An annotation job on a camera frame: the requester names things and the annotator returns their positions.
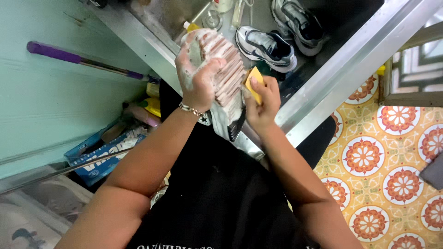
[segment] bottle cap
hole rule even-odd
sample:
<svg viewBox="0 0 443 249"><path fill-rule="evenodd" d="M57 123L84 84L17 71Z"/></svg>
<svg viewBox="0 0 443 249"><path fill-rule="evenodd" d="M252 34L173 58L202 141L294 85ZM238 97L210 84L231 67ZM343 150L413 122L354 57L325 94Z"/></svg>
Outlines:
<svg viewBox="0 0 443 249"><path fill-rule="evenodd" d="M189 25L190 25L189 22L185 22L185 23L183 24L183 28L188 29Z"/></svg>

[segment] hand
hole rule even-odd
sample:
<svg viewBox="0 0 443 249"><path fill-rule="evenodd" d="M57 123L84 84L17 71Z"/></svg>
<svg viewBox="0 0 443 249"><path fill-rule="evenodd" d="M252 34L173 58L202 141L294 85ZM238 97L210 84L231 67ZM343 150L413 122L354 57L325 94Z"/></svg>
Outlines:
<svg viewBox="0 0 443 249"><path fill-rule="evenodd" d="M200 112L205 112L211 108L214 101L214 76L225 65L223 58L213 58L203 66L194 66L189 59L189 47L195 37L193 31L188 34L186 41L182 44L179 55L175 59L177 75L183 91L183 104L188 105Z"/></svg>
<svg viewBox="0 0 443 249"><path fill-rule="evenodd" d="M251 94L244 94L246 118L260 137L266 134L269 127L275 125L274 119L281 104L277 80L274 77L263 76L263 81L264 85L258 84L254 77L251 78L251 87L261 95L262 105L258 105Z"/></svg>

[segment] person's left hand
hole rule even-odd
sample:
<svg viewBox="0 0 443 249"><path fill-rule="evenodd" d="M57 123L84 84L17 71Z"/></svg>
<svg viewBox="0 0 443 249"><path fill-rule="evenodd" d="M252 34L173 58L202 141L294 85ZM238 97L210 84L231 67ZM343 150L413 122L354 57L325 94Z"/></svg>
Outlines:
<svg viewBox="0 0 443 249"><path fill-rule="evenodd" d="M179 55L175 59L177 75L183 91L183 104L188 105L200 112L211 108L214 101L214 76L225 65L223 58L213 58L204 66L196 68L189 61L189 47L193 41L195 30L188 34L186 41L182 44Z"/></svg>

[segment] patterned tile floor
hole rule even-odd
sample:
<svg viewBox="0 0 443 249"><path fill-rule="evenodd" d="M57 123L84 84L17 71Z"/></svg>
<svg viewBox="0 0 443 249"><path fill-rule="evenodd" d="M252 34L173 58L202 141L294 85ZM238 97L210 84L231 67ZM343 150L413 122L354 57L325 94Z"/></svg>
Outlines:
<svg viewBox="0 0 443 249"><path fill-rule="evenodd" d="M443 191L418 177L443 151L443 108L380 107L378 86L374 74L334 111L314 171L365 248L443 249Z"/></svg>

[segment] sneaker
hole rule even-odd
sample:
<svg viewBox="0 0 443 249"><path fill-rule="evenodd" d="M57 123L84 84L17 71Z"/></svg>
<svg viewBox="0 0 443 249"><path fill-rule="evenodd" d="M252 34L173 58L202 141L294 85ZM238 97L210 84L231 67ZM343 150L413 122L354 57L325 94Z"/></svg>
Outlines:
<svg viewBox="0 0 443 249"><path fill-rule="evenodd" d="M291 32L306 56L314 56L323 47L324 31L317 18L297 0L273 0L272 15L282 35Z"/></svg>
<svg viewBox="0 0 443 249"><path fill-rule="evenodd" d="M251 26L242 26L237 29L235 41L246 57L264 61L278 72L287 73L297 65L294 48L276 33L264 33Z"/></svg>

